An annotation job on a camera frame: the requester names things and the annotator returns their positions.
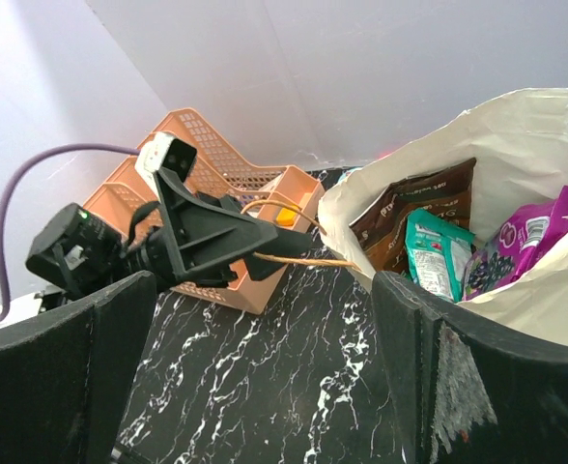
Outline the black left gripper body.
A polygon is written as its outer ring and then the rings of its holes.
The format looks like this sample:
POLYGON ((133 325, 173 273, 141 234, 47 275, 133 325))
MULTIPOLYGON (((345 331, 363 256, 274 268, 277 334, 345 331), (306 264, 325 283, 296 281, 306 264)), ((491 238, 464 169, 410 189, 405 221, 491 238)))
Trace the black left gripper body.
POLYGON ((119 277, 147 271, 156 288, 167 290, 184 282, 198 287, 225 288, 237 279, 231 268, 242 260, 255 281, 262 281, 283 265, 261 259, 261 254, 300 258, 312 246, 310 236, 243 215, 231 198, 224 208, 209 204, 183 185, 168 168, 155 175, 162 225, 120 257, 119 277))

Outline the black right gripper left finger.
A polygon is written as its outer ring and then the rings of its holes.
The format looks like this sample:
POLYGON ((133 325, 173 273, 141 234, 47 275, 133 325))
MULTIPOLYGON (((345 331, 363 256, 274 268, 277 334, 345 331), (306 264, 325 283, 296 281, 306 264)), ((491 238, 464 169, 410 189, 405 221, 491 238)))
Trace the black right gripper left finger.
POLYGON ((0 463, 107 463, 156 308, 139 272, 0 329, 0 463))

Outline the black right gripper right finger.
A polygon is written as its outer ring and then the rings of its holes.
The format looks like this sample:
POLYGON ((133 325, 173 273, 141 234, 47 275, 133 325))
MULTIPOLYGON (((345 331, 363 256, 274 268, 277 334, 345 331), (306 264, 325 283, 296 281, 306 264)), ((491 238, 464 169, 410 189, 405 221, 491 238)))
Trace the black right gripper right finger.
POLYGON ((372 308, 409 463, 568 463, 568 347, 509 329, 394 273, 372 308))

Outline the teal Fox's mint candy bag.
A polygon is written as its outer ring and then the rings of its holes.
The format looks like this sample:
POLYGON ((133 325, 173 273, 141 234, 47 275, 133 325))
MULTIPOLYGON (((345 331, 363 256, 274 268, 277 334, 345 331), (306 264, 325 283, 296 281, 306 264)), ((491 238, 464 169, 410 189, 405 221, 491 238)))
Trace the teal Fox's mint candy bag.
POLYGON ((463 278, 472 257, 474 235, 416 209, 407 219, 405 249, 412 281, 451 303, 463 298, 463 278))

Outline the purple blackcurrant candy bag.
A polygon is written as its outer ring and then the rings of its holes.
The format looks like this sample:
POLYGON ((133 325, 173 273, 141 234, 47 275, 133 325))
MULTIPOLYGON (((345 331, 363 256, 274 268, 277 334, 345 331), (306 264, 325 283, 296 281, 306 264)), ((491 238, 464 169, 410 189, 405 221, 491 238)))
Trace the purple blackcurrant candy bag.
POLYGON ((542 204, 520 207, 468 261, 464 301, 511 284, 568 233, 568 186, 542 204))

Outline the beige paper bag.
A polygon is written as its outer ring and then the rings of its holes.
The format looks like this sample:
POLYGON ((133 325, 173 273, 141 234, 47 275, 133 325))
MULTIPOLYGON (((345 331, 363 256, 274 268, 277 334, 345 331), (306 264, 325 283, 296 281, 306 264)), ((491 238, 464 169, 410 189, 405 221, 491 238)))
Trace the beige paper bag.
MULTIPOLYGON (((371 291, 379 272, 412 281, 405 237, 414 210, 471 232, 474 254, 520 207, 565 186, 568 88, 527 88, 354 170, 322 197, 317 223, 333 265, 371 291)), ((568 347, 568 233, 517 281, 452 304, 568 347)))

